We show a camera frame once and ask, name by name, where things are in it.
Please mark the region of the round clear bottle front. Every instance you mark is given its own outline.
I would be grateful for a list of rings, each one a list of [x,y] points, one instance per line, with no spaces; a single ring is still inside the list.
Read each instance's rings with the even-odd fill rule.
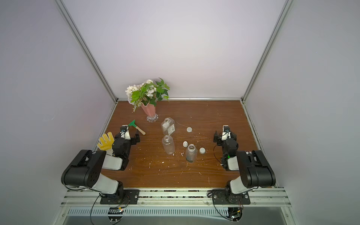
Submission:
[[[197,148],[194,144],[190,144],[186,150],[186,160],[189,163],[193,163],[197,158]]]

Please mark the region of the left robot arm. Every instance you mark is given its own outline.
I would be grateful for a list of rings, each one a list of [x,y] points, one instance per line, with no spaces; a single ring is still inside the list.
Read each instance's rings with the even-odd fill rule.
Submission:
[[[90,189],[99,193],[100,204],[137,204],[138,189],[125,190],[123,183],[101,173],[103,169],[124,171],[129,163],[131,146],[140,142],[139,132],[130,137],[128,126],[122,126],[115,137],[106,134],[99,142],[100,147],[110,144],[105,150],[81,150],[67,166],[61,176],[61,183],[72,191]]]

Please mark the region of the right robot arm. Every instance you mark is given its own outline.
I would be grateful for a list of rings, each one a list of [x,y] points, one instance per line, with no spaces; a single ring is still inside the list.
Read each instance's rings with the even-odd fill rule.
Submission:
[[[273,187],[276,177],[273,169],[261,150],[239,150],[237,136],[229,127],[219,134],[215,133],[213,142],[222,148],[222,157],[218,160],[226,171],[238,171],[240,176],[227,182],[225,200],[230,204],[246,203],[250,190]]]

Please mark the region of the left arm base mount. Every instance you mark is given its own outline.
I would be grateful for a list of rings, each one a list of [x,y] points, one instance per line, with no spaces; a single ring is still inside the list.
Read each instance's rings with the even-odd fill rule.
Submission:
[[[100,194],[100,204],[137,204],[139,193],[138,189],[119,189],[114,194]]]

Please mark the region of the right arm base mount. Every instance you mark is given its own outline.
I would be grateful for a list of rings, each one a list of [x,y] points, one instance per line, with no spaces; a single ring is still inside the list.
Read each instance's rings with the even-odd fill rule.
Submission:
[[[248,192],[242,194],[232,194],[224,189],[213,189],[208,193],[208,198],[211,198],[215,205],[224,205],[224,204],[250,205],[251,204]]]

